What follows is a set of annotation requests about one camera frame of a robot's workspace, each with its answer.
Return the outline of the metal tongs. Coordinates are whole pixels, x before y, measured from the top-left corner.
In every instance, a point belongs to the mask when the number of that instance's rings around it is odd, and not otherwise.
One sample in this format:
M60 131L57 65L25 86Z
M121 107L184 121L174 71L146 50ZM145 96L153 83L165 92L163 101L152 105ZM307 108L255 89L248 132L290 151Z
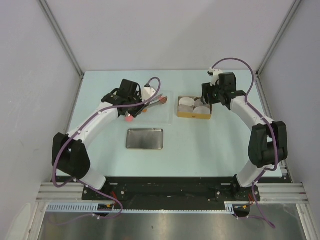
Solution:
M156 107L156 106L159 106L159 105L164 105L164 104L161 104L161 103L159 102L159 99L160 99L161 97L165 97L165 96L163 96L163 94L160 94L160 95L156 96L155 99L151 100L149 103L147 103L147 104L145 105L145 108L150 109L150 108L152 108L152 107Z

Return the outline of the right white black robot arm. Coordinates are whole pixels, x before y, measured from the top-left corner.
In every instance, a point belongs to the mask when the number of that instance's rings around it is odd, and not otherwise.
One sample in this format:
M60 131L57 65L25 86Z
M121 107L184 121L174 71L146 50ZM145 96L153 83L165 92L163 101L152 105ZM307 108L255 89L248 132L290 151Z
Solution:
M263 115L248 100L248 94L237 89L234 73L219 69L208 71L209 83L201 86L201 101L204 104L222 104L236 114L251 131L248 144L249 160L231 182L230 194L242 201L249 194L249 188L265 174L274 172L278 164L288 157L287 126Z

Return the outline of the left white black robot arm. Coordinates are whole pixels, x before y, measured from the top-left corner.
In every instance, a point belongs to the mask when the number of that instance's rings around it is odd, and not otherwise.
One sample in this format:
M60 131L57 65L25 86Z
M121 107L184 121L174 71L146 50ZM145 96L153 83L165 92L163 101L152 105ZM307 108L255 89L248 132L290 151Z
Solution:
M111 188L105 184L106 177L95 170L89 157L89 146L100 132L119 116L126 113L135 115L141 112L142 89L136 82L123 79L115 88L101 99L96 110L82 124L66 134L57 133L52 145L52 181L61 171L93 188L93 194L100 200L110 196Z

